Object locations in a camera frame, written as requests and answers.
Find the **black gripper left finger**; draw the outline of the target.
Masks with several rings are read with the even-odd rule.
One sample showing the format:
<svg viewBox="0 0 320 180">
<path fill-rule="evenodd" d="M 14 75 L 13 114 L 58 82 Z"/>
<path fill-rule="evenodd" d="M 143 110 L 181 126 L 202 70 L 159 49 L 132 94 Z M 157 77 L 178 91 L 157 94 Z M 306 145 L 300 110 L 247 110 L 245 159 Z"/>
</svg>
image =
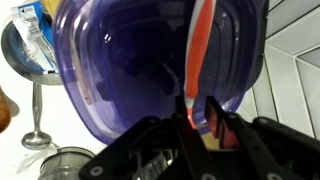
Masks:
<svg viewBox="0 0 320 180">
<path fill-rule="evenodd" d="M 217 165 L 187 119 L 184 98 L 169 118 L 146 116 L 78 173 L 80 180 L 220 180 Z"/>
</svg>

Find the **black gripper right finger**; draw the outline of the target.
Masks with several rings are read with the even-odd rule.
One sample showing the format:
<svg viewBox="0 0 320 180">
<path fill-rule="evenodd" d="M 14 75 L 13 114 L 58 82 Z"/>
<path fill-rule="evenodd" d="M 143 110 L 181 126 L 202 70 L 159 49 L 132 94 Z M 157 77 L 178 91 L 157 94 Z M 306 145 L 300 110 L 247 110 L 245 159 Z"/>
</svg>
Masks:
<svg viewBox="0 0 320 180">
<path fill-rule="evenodd" d="M 253 180 L 320 180 L 319 140 L 265 116 L 247 122 L 213 96 L 206 98 L 205 119 L 219 149 L 239 153 Z"/>
</svg>

